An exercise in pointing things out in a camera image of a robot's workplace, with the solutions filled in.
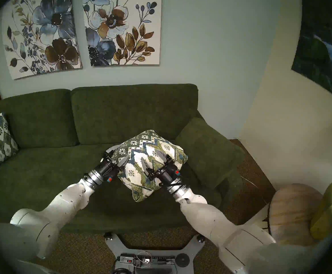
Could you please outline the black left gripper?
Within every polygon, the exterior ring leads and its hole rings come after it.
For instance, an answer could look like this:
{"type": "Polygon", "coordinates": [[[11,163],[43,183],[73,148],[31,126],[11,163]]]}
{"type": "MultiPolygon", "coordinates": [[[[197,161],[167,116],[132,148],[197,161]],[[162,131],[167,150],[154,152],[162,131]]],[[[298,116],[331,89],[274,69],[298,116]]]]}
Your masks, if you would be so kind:
{"type": "Polygon", "coordinates": [[[97,165],[97,178],[100,181],[112,181],[117,176],[121,167],[123,167],[129,157],[123,157],[118,164],[114,164],[112,161],[112,156],[114,150],[106,150],[101,158],[100,163],[97,165]]]}

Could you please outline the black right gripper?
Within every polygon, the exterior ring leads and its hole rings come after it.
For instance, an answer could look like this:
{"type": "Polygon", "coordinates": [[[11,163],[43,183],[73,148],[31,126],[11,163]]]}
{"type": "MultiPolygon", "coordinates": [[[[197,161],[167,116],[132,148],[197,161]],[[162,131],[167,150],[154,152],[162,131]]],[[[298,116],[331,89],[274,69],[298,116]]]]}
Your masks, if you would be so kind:
{"type": "Polygon", "coordinates": [[[163,185],[177,185],[181,183],[180,171],[172,160],[172,157],[162,151],[158,151],[158,156],[164,161],[164,166],[154,170],[148,165],[145,159],[141,159],[142,169],[151,181],[159,179],[163,185]]]}

